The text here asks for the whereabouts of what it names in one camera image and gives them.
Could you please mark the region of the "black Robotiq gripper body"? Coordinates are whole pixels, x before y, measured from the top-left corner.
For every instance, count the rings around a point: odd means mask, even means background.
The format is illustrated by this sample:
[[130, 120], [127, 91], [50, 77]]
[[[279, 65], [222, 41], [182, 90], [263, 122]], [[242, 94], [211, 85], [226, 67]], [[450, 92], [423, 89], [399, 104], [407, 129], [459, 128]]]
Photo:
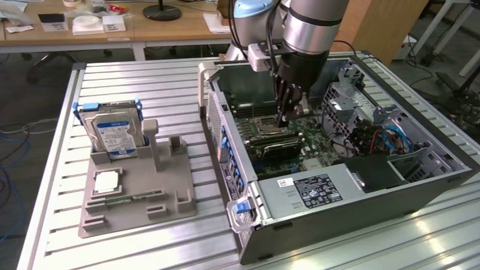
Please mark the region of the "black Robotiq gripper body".
[[275, 84], [298, 86], [307, 92], [318, 79], [326, 62], [326, 52], [318, 55], [283, 54], [279, 58]]

